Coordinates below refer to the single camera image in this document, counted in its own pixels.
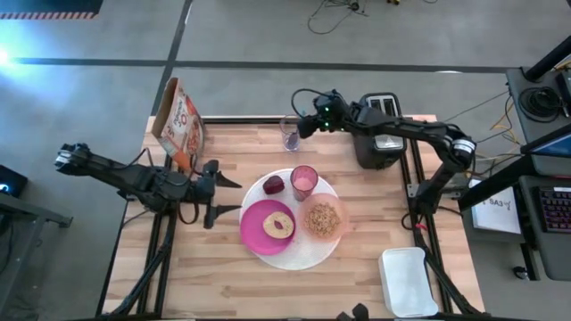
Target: white plate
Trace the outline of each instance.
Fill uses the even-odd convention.
[[[275,172],[269,173],[265,177],[260,178],[256,183],[254,183],[242,201],[242,209],[240,209],[240,222],[242,221],[242,216],[246,210],[248,210],[252,204],[262,200],[276,200],[284,203],[292,210],[294,217],[297,218],[297,210],[301,203],[296,201],[294,198],[293,187],[290,183],[290,175],[292,174],[292,171],[293,169],[276,170]],[[266,195],[262,186],[269,177],[274,175],[279,176],[284,180],[285,189],[273,195]],[[313,193],[330,193],[334,196],[337,196],[337,193],[335,193],[333,187],[321,177],[319,178],[318,184],[315,186]],[[331,243],[318,243],[312,241],[310,236],[305,234],[305,232],[297,226],[299,224],[297,219],[295,223],[296,227],[294,239],[284,251],[276,255],[261,255],[258,253],[254,254],[256,254],[262,261],[270,264],[274,268],[282,268],[285,270],[302,270],[314,267],[323,262],[323,260],[331,255],[339,243],[339,239]]]

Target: bowl of cereal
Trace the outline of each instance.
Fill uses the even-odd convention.
[[[298,209],[298,226],[313,240],[333,242],[349,227],[344,204],[330,193],[315,193]]]

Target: orange bowl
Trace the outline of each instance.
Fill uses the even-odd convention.
[[[335,213],[339,217],[341,223],[335,231],[328,237],[323,237],[319,235],[315,235],[306,225],[305,219],[310,214],[310,210],[322,203],[328,203],[335,209]],[[302,230],[304,230],[311,239],[318,241],[318,242],[333,242],[345,234],[349,230],[349,216],[347,215],[347,210],[345,205],[341,200],[339,200],[336,196],[330,193],[315,193],[310,197],[306,198],[305,201],[302,202],[298,209],[298,224]]]

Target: red fruit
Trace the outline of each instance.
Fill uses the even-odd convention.
[[[286,186],[284,185],[284,180],[281,177],[274,175],[264,182],[263,188],[267,195],[272,195],[283,191]]]

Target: bagel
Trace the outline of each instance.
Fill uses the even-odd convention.
[[[267,235],[277,239],[285,239],[294,233],[294,222],[284,212],[280,211],[269,214],[264,219],[263,227]]]

